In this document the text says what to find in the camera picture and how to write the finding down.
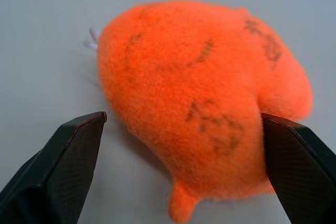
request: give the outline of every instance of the stuffed toy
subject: stuffed toy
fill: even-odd
[[[300,121],[312,108],[274,30],[244,8],[170,0],[130,8],[96,40],[109,104],[173,177],[173,221],[202,199],[274,193],[260,114]]]

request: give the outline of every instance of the black marker scribble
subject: black marker scribble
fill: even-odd
[[[258,35],[262,40],[265,41],[263,48],[265,52],[265,57],[272,61],[272,70],[276,67],[277,61],[281,58],[281,47],[276,39],[272,35],[264,34],[260,29],[257,22],[252,20],[245,21],[244,29],[248,30],[251,34]]]
[[[203,61],[205,61],[205,59],[211,54],[213,47],[214,43],[211,40],[208,40],[205,43],[200,55],[196,58],[195,61],[188,63],[187,67],[191,67],[195,63],[202,63]]]
[[[132,46],[137,42],[139,41],[140,39],[142,38],[142,33],[138,33],[138,34],[133,34],[129,41],[128,41],[128,44],[126,46],[126,49],[125,49],[125,53],[129,53],[130,49],[132,48]]]
[[[210,55],[213,46],[214,44],[211,40],[207,41],[201,54],[197,58],[197,62],[203,62]]]
[[[274,68],[276,62],[281,57],[281,48],[278,42],[271,35],[266,35],[265,41],[266,41],[264,45],[265,56],[268,60],[274,62],[274,65],[273,65],[273,68]]]
[[[252,21],[252,20],[246,20],[245,21],[244,29],[249,30],[249,32],[252,33],[252,34],[257,34],[257,35],[260,35],[260,36],[263,35],[263,32],[260,31],[260,29],[259,29],[258,23],[255,22],[255,21]]]
[[[157,5],[158,5],[158,3],[150,3],[150,4],[145,5],[140,12],[139,19],[142,19],[149,9],[151,9],[152,7],[157,6]]]
[[[206,110],[212,106],[215,111],[213,114],[206,113]],[[186,122],[191,120],[197,120],[198,131],[202,134],[206,134],[211,142],[214,144],[214,151],[219,156],[227,156],[238,146],[239,137],[244,132],[244,128],[241,124],[232,119],[231,116],[220,113],[219,106],[212,100],[207,100],[203,103],[192,102],[190,110],[186,117]],[[228,135],[215,136],[209,129],[213,127],[228,127]]]
[[[135,45],[135,43],[137,43],[141,38],[142,38],[142,33],[133,34],[127,43],[127,46],[125,49],[125,65],[127,68],[129,67],[129,62],[131,58],[131,51],[132,51],[131,49]]]

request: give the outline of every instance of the white thread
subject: white thread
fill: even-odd
[[[91,42],[88,42],[87,40],[84,41],[84,46],[86,46],[87,48],[90,48],[90,49],[94,49],[94,50],[97,50],[97,48],[98,48],[96,43],[91,43]]]
[[[90,33],[93,41],[95,43],[98,43],[99,33],[95,29],[93,29],[93,28],[89,29],[89,33]]]

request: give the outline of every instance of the orange plush toy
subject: orange plush toy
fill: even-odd
[[[205,198],[272,193],[260,114],[299,121],[312,107],[302,67],[243,8],[133,7],[99,36],[98,70],[116,114],[171,172],[169,213],[179,223]]]

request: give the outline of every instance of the gray table surface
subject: gray table surface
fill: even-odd
[[[164,204],[170,177],[118,124],[99,88],[88,28],[135,3],[156,0],[0,0],[0,189],[57,127],[106,110],[95,176],[79,224],[171,223]],[[335,0],[203,0],[245,6],[272,26],[309,73],[314,112],[304,121],[336,151]],[[283,224],[277,198],[207,201],[190,223]]]

